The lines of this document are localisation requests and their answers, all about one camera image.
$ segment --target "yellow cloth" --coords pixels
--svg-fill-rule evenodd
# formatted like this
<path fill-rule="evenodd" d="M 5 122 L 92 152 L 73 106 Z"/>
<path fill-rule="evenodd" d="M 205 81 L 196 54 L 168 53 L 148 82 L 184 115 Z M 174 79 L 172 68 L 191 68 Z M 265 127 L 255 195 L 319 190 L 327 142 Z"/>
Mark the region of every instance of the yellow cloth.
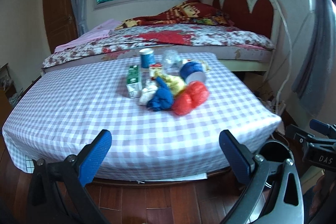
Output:
<path fill-rule="evenodd" d="M 162 73 L 155 72 L 155 77 L 160 77 L 167 84 L 174 97 L 182 92 L 186 87 L 184 80 L 180 76 L 164 75 Z"/>

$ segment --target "red headboard panel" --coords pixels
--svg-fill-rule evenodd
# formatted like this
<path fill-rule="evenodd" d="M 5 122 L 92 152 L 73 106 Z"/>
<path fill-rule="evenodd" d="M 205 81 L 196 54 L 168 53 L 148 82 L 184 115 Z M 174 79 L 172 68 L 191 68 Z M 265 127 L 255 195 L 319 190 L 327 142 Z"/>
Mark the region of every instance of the red headboard panel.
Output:
<path fill-rule="evenodd" d="M 214 7 L 218 4 L 219 0 L 214 0 Z M 224 0 L 222 7 L 223 12 L 229 14 L 236 27 L 262 34 L 268 38 L 271 38 L 272 33 L 273 9 L 269 0 L 257 0 L 252 13 L 250 13 L 247 0 Z"/>

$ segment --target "blue cup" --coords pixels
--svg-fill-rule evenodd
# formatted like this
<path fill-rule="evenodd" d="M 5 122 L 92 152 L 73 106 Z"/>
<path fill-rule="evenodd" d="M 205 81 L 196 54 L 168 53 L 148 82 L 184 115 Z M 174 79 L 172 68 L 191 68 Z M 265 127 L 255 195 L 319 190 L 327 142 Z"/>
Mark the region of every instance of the blue cup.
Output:
<path fill-rule="evenodd" d="M 155 64 L 154 50 L 152 48 L 143 48 L 140 50 L 141 68 L 148 69 L 149 65 Z"/>
<path fill-rule="evenodd" d="M 200 81 L 205 83 L 207 77 L 203 72 L 203 66 L 199 62 L 189 61 L 183 65 L 180 70 L 181 78 L 189 84 L 193 81 Z"/>

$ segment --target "milk carton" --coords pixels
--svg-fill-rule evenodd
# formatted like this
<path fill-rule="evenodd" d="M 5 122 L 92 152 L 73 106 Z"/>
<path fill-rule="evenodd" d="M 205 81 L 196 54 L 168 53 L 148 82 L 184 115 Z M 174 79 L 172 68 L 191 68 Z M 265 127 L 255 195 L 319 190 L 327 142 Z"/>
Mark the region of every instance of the milk carton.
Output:
<path fill-rule="evenodd" d="M 141 96 L 141 71 L 138 65 L 129 67 L 126 87 L 130 98 L 138 98 Z"/>

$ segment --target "bolt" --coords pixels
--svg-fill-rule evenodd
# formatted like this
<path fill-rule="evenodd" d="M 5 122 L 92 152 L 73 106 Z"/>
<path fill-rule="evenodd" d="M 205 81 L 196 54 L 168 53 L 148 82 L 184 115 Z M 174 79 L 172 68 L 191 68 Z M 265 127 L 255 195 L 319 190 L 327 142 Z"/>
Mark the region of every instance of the bolt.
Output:
<path fill-rule="evenodd" d="M 43 163 L 44 163 L 44 159 L 39 159 L 39 160 L 37 161 L 37 165 L 38 165 L 38 166 L 43 165 Z"/>
<path fill-rule="evenodd" d="M 67 161 L 68 162 L 74 162 L 76 160 L 77 156 L 76 155 L 69 155 L 67 156 Z"/>
<path fill-rule="evenodd" d="M 259 154 L 256 154 L 254 156 L 254 159 L 257 161 L 257 162 L 262 162 L 265 160 L 265 158 L 262 156 L 262 155 L 259 155 Z"/>
<path fill-rule="evenodd" d="M 287 159 L 286 164 L 292 166 L 294 164 L 294 161 L 292 159 Z"/>

